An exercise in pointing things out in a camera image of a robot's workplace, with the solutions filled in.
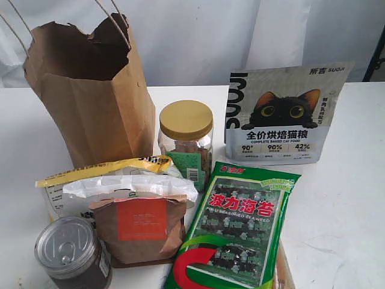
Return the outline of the green seaweed package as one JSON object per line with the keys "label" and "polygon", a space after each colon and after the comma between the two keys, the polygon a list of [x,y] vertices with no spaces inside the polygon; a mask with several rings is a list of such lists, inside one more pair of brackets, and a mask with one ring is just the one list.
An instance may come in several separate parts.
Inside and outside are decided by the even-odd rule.
{"label": "green seaweed package", "polygon": [[272,288],[299,175],[216,162],[164,288]]}

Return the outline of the brown paper bag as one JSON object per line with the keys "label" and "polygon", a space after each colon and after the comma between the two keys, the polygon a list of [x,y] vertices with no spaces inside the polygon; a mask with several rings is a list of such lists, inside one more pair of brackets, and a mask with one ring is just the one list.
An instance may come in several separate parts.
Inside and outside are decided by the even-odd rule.
{"label": "brown paper bag", "polygon": [[90,34],[56,22],[29,34],[24,77],[60,130],[75,167],[152,154],[155,106],[119,9]]}

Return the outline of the yellow white bag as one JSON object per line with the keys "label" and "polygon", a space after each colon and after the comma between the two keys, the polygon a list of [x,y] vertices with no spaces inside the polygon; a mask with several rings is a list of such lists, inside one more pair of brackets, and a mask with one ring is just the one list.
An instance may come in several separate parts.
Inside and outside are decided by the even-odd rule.
{"label": "yellow white bag", "polygon": [[140,175],[146,173],[182,177],[170,157],[158,155],[105,162],[69,170],[36,181],[35,186],[42,190],[49,220],[53,222],[63,215],[62,195],[65,184],[104,175]]}

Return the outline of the clear jar yellow lid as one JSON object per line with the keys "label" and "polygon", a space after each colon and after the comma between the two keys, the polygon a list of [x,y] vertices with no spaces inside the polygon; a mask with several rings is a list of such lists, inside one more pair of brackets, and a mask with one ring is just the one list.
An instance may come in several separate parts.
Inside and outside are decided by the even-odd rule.
{"label": "clear jar yellow lid", "polygon": [[212,167],[214,118],[202,102],[182,100],[165,106],[159,115],[158,145],[171,157],[198,192],[206,190]]}

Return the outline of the white plastic pouch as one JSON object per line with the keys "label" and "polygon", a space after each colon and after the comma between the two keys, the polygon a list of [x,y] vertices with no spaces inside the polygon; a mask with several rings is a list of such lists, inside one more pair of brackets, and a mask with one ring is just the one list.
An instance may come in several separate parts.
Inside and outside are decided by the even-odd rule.
{"label": "white plastic pouch", "polygon": [[108,175],[81,179],[64,185],[63,210],[78,213],[92,202],[130,197],[170,197],[185,195],[187,207],[195,205],[198,191],[188,179],[170,175]]}

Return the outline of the cat food pouch black cat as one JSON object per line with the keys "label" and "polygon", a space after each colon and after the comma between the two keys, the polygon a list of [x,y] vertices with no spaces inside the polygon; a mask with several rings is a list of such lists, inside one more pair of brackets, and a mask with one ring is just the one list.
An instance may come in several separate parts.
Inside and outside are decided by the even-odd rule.
{"label": "cat food pouch black cat", "polygon": [[346,61],[232,72],[226,157],[266,165],[317,162],[353,68]]}

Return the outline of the brown pouch orange label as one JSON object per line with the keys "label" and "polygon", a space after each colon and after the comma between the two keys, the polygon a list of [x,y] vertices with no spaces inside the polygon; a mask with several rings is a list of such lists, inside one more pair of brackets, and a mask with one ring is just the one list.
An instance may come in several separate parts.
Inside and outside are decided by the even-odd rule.
{"label": "brown pouch orange label", "polygon": [[90,204],[114,268],[172,263],[185,238],[187,197],[104,199]]}

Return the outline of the metal can brown label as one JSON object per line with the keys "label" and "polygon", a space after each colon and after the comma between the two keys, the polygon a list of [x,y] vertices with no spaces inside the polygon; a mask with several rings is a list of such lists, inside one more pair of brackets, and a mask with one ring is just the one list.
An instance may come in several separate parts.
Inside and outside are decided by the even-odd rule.
{"label": "metal can brown label", "polygon": [[62,217],[38,236],[35,258],[57,288],[108,288],[109,258],[87,219]]}

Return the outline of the spaghetti package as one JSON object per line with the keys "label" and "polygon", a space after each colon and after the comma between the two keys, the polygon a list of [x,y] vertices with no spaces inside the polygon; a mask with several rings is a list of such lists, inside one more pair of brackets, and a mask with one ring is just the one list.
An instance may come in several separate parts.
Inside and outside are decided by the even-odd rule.
{"label": "spaghetti package", "polygon": [[294,280],[287,261],[282,241],[279,242],[276,267],[274,272],[274,289],[295,289]]}

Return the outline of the black metal stand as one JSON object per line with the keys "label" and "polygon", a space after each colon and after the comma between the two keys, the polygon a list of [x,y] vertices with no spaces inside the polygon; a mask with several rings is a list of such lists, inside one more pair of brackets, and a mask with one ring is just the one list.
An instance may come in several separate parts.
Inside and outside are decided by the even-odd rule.
{"label": "black metal stand", "polygon": [[381,68],[381,65],[384,63],[384,57],[381,57],[381,53],[384,49],[384,25],[381,30],[380,37],[375,46],[372,57],[369,61],[366,72],[363,76],[362,82],[370,82],[374,72]]}

